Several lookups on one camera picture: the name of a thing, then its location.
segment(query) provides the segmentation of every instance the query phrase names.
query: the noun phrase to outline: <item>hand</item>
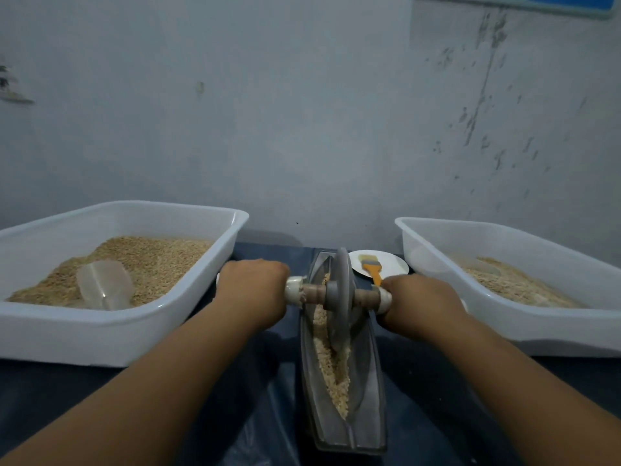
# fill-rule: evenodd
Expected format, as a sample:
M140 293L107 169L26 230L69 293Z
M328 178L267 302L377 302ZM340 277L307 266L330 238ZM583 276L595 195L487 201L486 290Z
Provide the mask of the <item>hand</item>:
M396 334L429 340L434 331L468 319L451 285L435 278L393 276L384 280L382 288L392 294L392 305L377 321Z
M286 311L289 266L279 261L229 261L220 272L214 303L237 311L253 330L269 329Z

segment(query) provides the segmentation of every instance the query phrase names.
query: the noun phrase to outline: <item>white plate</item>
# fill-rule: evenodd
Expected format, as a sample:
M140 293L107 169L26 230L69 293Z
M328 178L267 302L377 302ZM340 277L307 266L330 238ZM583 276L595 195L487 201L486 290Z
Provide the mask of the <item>white plate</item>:
M388 253L387 251L379 251L379 250L356 250L350 252L350 260L352 262L352 268L355 272L362 274L363 276L367 276L368 278L371 275L362 269L362 264L358 259L359 255L375 255L377 260L382 265L382 269L379 272L379 275L384 278L388 278L388 276L397 276L399 274L408 274L410 272L410 267L405 262L403 258L397 257L397 255L393 255L392 253Z

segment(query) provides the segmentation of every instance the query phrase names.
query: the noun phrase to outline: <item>blue tablecloth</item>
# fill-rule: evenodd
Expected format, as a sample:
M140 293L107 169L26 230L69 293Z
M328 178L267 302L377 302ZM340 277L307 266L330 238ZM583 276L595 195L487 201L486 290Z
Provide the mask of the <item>blue tablecloth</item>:
M317 249L237 243L233 259L280 260L306 274ZM369 285L360 279L360 286ZM207 291L197 310L213 297ZM309 436L300 386L299 309L252 338L213 389L188 432L180 465L520 464L462 376L430 345L374 322L386 387L388 452L322 454ZM539 359L621 416L621 360ZM0 360L0 455L109 381L119 370Z

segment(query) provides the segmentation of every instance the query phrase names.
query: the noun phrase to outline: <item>orange brush handle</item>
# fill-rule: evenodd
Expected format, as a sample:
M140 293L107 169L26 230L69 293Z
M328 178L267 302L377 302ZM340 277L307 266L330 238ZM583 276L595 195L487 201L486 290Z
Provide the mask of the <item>orange brush handle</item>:
M382 284L382 277L379 275L379 272L382 269L381 265L369 265L368 263L365 263L362 265L362 267L366 271L368 271L371 277L373 278L373 284L375 284L376 286L379 286Z

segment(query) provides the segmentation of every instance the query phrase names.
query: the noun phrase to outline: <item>white wall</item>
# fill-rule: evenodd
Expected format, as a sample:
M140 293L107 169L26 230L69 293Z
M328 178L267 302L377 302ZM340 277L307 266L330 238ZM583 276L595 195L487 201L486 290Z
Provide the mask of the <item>white wall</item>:
M430 0L3 0L0 226L113 199L397 250L487 220L621 265L621 21ZM203 94L196 83L204 82Z

